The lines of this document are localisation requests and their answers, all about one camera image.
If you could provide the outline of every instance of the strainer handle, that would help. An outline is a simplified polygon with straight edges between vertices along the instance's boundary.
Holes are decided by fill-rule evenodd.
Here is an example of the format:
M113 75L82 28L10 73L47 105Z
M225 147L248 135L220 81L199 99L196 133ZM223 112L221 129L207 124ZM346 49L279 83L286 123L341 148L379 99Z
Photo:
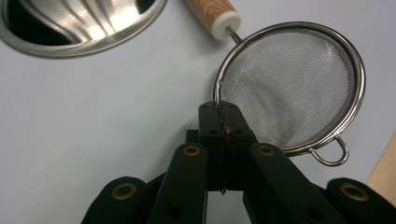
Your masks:
M241 17L227 0L183 0L205 29L216 39L229 36L231 27L236 31L241 25Z
M312 155L317 159L320 163L327 165L327 166L339 166L344 164L347 161L347 158L349 157L349 149L347 147L347 144L341 139L340 136L335 136L335 140L337 140L338 144L340 145L341 149L343 149L343 156L341 157L340 160L338 161L325 161L323 160L317 151L313 148L310 149L310 152Z

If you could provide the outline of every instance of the wooden handle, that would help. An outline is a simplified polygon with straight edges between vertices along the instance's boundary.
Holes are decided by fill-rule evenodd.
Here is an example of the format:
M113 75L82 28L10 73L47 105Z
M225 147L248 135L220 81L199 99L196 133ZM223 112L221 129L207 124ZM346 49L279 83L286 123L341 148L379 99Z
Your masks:
M225 31L227 26L231 26L235 31L240 26L241 19L227 0L184 0L184 2L215 38L227 37Z
M379 159L367 185L396 206L396 133Z

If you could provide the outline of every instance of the stainless steel bowl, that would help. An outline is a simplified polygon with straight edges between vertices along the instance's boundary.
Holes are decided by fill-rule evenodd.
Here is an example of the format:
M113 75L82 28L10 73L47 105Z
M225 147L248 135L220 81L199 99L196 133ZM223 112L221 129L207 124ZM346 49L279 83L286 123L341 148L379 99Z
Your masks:
M0 0L0 37L43 57L77 57L132 38L166 0Z

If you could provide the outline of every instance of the metal rod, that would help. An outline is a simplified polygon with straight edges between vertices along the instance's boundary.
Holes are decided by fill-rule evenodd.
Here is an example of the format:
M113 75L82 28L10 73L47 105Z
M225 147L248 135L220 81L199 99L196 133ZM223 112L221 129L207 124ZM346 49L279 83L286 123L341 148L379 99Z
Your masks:
M230 37L233 39L233 41L235 41L235 44L242 43L241 37L239 37L239 35L233 30L233 28L231 26L227 26L225 28L225 30L230 35Z

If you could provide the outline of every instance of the white table surface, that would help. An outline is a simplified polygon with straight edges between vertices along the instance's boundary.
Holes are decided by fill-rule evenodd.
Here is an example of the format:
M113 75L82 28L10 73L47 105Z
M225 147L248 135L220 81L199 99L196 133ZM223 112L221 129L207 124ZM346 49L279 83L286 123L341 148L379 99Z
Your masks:
M365 182L396 127L396 1L247 0L232 3L242 37L284 21L312 21L346 36L367 73L360 113L342 134L351 155L330 168L292 160L314 183ZM198 106L211 100L234 46L212 39L182 1L169 0L143 33L88 57L51 60L0 42L0 223L79 223L111 180L163 173ZM331 143L319 151L336 160ZM240 192L209 194L207 223L249 223Z

